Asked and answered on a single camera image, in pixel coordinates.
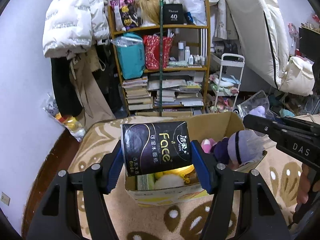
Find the person right hand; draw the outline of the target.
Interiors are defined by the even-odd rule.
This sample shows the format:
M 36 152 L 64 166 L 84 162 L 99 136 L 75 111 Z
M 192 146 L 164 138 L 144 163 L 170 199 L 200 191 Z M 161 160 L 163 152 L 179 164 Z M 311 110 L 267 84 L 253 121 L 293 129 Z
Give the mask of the person right hand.
M 310 168 L 306 164 L 302 164 L 302 173 L 300 175 L 298 191 L 297 191 L 297 204 L 305 204 L 308 201 L 308 192 L 311 187 L 310 180 L 308 179 Z

